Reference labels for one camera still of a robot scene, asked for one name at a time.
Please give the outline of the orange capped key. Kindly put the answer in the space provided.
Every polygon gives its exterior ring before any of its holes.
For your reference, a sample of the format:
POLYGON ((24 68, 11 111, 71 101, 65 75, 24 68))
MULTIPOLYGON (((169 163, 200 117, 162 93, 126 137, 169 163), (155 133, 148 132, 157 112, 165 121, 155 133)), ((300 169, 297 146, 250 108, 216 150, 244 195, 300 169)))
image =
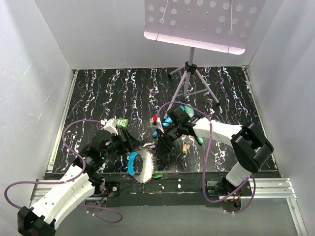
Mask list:
POLYGON ((183 154, 190 153, 190 144, 183 144, 182 153, 183 154))

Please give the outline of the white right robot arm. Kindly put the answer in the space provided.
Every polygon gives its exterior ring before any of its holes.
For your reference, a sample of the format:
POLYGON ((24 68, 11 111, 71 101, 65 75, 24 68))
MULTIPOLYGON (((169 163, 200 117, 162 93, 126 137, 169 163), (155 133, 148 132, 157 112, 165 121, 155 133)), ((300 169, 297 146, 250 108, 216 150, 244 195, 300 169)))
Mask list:
POLYGON ((181 106, 171 108, 167 119, 154 116, 150 123, 156 127, 157 156, 162 157, 174 149, 174 142, 183 135, 195 139, 208 138, 233 148, 237 162, 215 186, 213 194, 225 192, 234 195, 250 174, 258 172, 274 152, 272 144, 254 123, 232 125, 209 120, 198 113, 190 116, 181 106))

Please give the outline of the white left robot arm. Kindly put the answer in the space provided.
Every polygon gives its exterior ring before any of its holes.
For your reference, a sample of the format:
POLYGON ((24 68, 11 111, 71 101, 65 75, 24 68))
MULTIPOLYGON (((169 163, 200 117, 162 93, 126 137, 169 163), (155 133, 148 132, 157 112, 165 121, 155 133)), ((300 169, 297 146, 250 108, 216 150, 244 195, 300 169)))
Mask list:
POLYGON ((23 236, 53 236, 59 224, 86 198, 106 195, 105 178, 98 174, 105 160, 114 155, 134 152, 146 143, 138 140, 127 130, 118 134, 99 130, 92 141, 80 151, 62 177, 61 184, 50 191, 30 208, 18 211, 18 232, 23 236))

